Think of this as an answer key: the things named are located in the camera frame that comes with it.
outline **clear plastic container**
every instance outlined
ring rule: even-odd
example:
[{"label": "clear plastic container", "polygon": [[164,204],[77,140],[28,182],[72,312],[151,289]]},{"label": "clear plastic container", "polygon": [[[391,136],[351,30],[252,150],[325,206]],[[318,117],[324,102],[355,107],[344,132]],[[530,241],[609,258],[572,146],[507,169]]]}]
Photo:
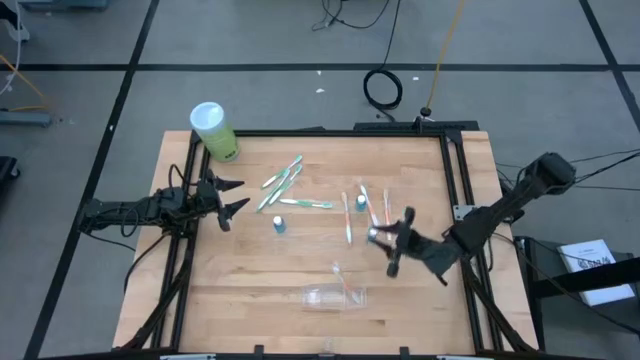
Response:
[{"label": "clear plastic container", "polygon": [[367,306],[367,288],[346,290],[341,283],[307,285],[302,288],[302,306],[326,311],[362,309]]}]

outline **concrete floor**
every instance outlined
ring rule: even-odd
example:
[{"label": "concrete floor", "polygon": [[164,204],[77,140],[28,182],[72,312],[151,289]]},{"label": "concrete floor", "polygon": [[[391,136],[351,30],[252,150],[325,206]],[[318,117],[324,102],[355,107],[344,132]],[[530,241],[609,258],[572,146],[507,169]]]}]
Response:
[{"label": "concrete floor", "polygon": [[[23,63],[127,64],[149,4],[112,0],[99,13],[25,13],[33,38],[23,47]],[[342,17],[366,24],[383,4],[352,0]],[[617,61],[640,63],[640,3],[590,4]],[[455,7],[455,1],[404,0],[389,62],[435,62]],[[140,63],[375,63],[384,57],[394,8],[392,1],[368,30],[336,25],[311,32],[322,18],[316,0],[160,0]],[[15,57],[15,43],[5,32],[0,53]],[[577,0],[469,0],[446,62],[606,64]],[[0,154],[18,157],[23,171],[0,208],[2,358],[24,354],[126,68],[121,70],[25,71],[49,96],[59,120],[48,129],[0,128]],[[355,122],[383,121],[362,95],[365,73],[139,71],[95,197],[146,194],[163,132],[188,129],[188,114],[202,101],[223,104],[237,129],[348,129]],[[405,95],[393,114],[409,121],[423,106],[433,73],[396,74]],[[640,73],[624,77],[639,93]],[[318,88],[325,92],[316,93]],[[372,80],[371,88],[380,100],[393,96],[384,80]],[[0,97],[0,107],[38,103],[20,81]],[[496,161],[504,163],[526,164],[549,150],[575,159],[640,147],[640,132],[611,72],[446,71],[432,108],[437,120],[477,120],[491,136]],[[612,161],[582,163],[578,172]],[[638,164],[629,162],[589,185],[639,182]],[[640,255],[639,212],[638,192],[574,189],[531,204],[515,233],[561,243],[604,238],[612,249]],[[135,245],[135,237],[119,239],[116,231],[104,236]],[[81,238],[41,356],[110,348],[131,261],[122,248]],[[638,351],[637,338],[615,330],[600,334],[558,323],[545,324],[545,330],[552,353],[631,358]]]}]

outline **white toothbrush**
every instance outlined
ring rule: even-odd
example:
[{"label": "white toothbrush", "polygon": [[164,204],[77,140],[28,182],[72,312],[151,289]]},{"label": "white toothbrush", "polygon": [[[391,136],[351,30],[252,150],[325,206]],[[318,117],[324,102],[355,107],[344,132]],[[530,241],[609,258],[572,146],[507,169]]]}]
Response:
[{"label": "white toothbrush", "polygon": [[347,242],[351,245],[351,217],[349,216],[349,200],[347,200],[347,193],[342,193],[342,201],[344,202],[344,216],[347,220]]},{"label": "white toothbrush", "polygon": [[360,184],[360,191],[362,191],[362,195],[367,200],[367,208],[369,209],[369,215],[371,215],[371,221],[374,226],[378,226],[378,218],[376,217],[376,213],[373,211],[373,205],[371,205],[371,201],[369,201],[369,195],[367,195],[367,189],[364,188],[364,185]]},{"label": "white toothbrush", "polygon": [[289,205],[299,205],[304,207],[319,207],[323,209],[331,209],[333,204],[325,201],[314,201],[314,200],[294,200],[294,199],[280,199],[280,202],[283,204]]},{"label": "white toothbrush", "polygon": [[[384,219],[387,222],[387,225],[391,225],[391,204],[389,203],[389,190],[384,189],[382,193],[384,197]],[[391,241],[391,233],[387,233],[387,240]]]}]

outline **yellow cable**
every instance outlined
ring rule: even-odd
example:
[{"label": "yellow cable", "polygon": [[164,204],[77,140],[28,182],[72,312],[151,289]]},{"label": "yellow cable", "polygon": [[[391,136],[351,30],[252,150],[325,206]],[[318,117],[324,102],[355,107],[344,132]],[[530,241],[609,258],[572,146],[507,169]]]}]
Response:
[{"label": "yellow cable", "polygon": [[20,79],[22,79],[22,81],[24,81],[25,83],[27,83],[27,85],[29,85],[29,87],[31,87],[31,89],[33,89],[33,91],[36,92],[36,94],[38,94],[40,96],[40,98],[44,101],[45,96],[44,94],[42,94],[42,92],[40,92],[40,90],[38,90],[38,88],[33,85],[31,83],[31,81],[29,81],[26,77],[24,77],[22,74],[20,74],[20,72],[18,70],[16,70],[16,68],[13,67],[13,65],[11,65],[11,63],[9,62],[9,60],[7,60],[4,56],[0,55],[0,60],[2,60],[5,64],[7,64],[7,66],[9,67],[9,69],[11,69],[14,74],[18,75],[20,77]]},{"label": "yellow cable", "polygon": [[447,53],[447,48],[449,47],[449,43],[453,38],[453,31],[456,29],[456,25],[458,25],[458,19],[460,18],[460,14],[462,14],[462,8],[464,8],[464,1],[465,0],[460,0],[460,3],[458,3],[458,9],[456,9],[456,15],[453,17],[453,22],[451,23],[451,27],[449,28],[449,32],[447,33],[447,39],[442,45],[442,50],[440,50],[440,56],[438,57],[438,63],[436,64],[436,72],[433,75],[433,83],[431,84],[431,91],[429,92],[429,100],[427,100],[427,109],[430,109],[431,100],[433,100],[433,94],[436,92],[438,75],[440,74],[440,65],[444,61],[444,55]]},{"label": "yellow cable", "polygon": [[9,111],[10,112],[17,112],[17,111],[46,110],[46,109],[47,109],[46,106],[35,105],[35,106],[23,106],[23,107],[19,107],[19,108],[9,109]]}]

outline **wooden table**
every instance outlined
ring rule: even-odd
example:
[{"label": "wooden table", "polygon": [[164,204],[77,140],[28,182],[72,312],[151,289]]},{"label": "wooden table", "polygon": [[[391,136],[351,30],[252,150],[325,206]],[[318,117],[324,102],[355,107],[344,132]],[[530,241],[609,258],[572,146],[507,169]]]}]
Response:
[{"label": "wooden table", "polygon": [[[476,203],[491,204],[501,194],[488,136],[466,132],[463,137]],[[172,163],[183,166],[188,140],[189,132],[165,133],[152,191],[168,186]],[[180,351],[247,353],[263,344],[268,353],[397,354],[400,346],[408,346],[412,354],[474,352],[459,266],[445,274],[447,287],[422,263],[408,259],[401,262],[397,279],[388,278],[384,254],[365,242],[367,213],[353,208],[363,181],[382,218],[382,192],[388,188],[393,219],[411,205],[416,209],[415,228],[441,239],[452,218],[437,139],[247,137],[239,143],[236,161],[212,160],[211,166],[221,178],[246,182],[224,193],[224,202],[244,197],[251,201],[234,218],[231,232],[219,229],[214,214],[200,221]],[[332,201],[334,208],[274,204],[257,214],[266,194],[260,185],[297,154],[304,156],[304,170],[284,197]],[[457,169],[454,172],[462,194]],[[345,240],[342,191],[348,193],[351,207],[351,247]],[[276,234],[274,215],[283,216],[286,233]],[[507,227],[498,232],[511,235]],[[144,229],[137,255],[158,236],[158,229]],[[493,240],[495,265],[490,273],[496,304],[525,341],[537,347],[515,250],[498,239]],[[150,253],[131,276],[114,345],[129,340],[156,305],[168,245],[165,241]],[[347,281],[368,288],[368,307],[303,310],[301,287],[335,283],[334,261]],[[486,316],[478,304],[489,347]],[[171,329],[173,311],[165,329]],[[168,344],[169,332],[164,332],[163,344]]]}]

